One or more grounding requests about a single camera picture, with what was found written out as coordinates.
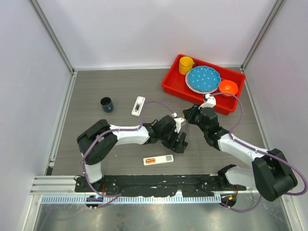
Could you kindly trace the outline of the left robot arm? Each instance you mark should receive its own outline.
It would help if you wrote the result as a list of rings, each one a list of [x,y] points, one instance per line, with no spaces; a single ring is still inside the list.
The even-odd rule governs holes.
[[[101,162],[115,146],[161,142],[175,153],[184,153],[188,143],[185,141],[186,133],[180,130],[185,124],[184,118],[170,115],[133,127],[110,125],[105,119],[99,120],[77,138],[86,187],[92,192],[102,188]]]

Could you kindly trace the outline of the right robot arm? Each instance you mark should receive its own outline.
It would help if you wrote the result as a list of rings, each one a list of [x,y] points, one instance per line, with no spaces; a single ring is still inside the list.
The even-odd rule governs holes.
[[[264,199],[272,202],[298,185],[282,151],[258,148],[231,135],[219,125],[213,108],[195,104],[183,110],[183,116],[202,131],[209,146],[235,156],[252,168],[254,181],[249,187],[256,188]]]

